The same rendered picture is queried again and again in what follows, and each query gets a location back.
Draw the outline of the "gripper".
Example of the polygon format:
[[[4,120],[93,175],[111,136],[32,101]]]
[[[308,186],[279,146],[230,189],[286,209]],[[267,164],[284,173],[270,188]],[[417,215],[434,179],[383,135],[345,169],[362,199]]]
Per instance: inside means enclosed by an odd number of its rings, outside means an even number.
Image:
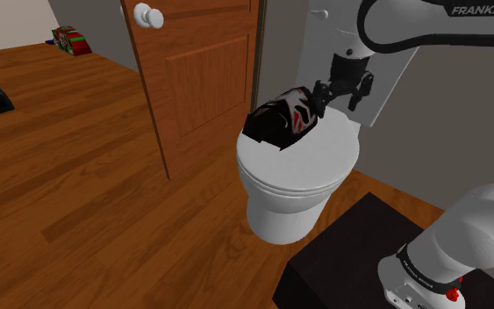
[[[359,84],[357,88],[352,89],[352,96],[347,106],[350,111],[355,111],[357,105],[372,90],[374,75],[367,70],[369,60],[369,56],[364,58],[347,58],[339,54],[333,55],[330,77],[328,79],[329,84],[345,83],[346,85],[353,86]],[[312,98],[315,112],[321,119],[324,117],[326,106],[331,100],[330,96],[331,87],[317,80],[312,91]]]

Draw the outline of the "black red white helmet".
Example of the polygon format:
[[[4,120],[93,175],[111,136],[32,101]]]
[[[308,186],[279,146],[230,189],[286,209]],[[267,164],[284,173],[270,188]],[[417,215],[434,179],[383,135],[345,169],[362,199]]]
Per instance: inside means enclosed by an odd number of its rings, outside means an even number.
[[[300,141],[318,120],[311,91],[297,87],[249,113],[241,132],[258,143],[264,141],[284,150]]]

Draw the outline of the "white toilet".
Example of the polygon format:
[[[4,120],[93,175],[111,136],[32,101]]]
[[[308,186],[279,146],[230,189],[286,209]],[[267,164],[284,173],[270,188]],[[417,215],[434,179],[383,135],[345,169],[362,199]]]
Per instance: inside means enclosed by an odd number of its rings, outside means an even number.
[[[243,133],[237,139],[238,169],[248,194],[247,222],[258,238],[277,245],[299,241],[314,228],[329,197],[358,160],[361,127],[375,124],[415,54],[409,49],[370,55],[367,70],[374,75],[372,90],[355,111],[350,111],[347,106],[351,92],[359,84],[329,84],[333,55],[339,53],[310,13],[309,2],[307,9],[293,88],[305,87],[312,93],[317,80],[328,84],[331,100],[324,117],[284,150],[264,141],[258,143]]]

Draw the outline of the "brown wooden door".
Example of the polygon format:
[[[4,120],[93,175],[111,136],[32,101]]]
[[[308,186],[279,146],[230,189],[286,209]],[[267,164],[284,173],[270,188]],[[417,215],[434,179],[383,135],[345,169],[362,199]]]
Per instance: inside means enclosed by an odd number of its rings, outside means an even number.
[[[120,0],[168,178],[235,137],[264,0]]]

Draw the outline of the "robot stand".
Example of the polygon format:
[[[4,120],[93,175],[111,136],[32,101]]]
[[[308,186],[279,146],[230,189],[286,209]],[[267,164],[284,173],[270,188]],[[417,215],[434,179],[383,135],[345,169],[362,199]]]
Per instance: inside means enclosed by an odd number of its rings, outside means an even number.
[[[378,263],[424,231],[369,193],[287,262],[273,301],[278,309],[397,309],[384,296]],[[494,309],[485,270],[462,278],[466,309]]]

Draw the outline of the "red green box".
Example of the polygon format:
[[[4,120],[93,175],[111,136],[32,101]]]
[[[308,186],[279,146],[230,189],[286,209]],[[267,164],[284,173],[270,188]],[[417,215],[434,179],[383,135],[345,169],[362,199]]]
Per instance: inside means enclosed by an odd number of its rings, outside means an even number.
[[[65,25],[52,30],[54,44],[73,56],[91,54],[92,51],[85,37],[74,27]]]

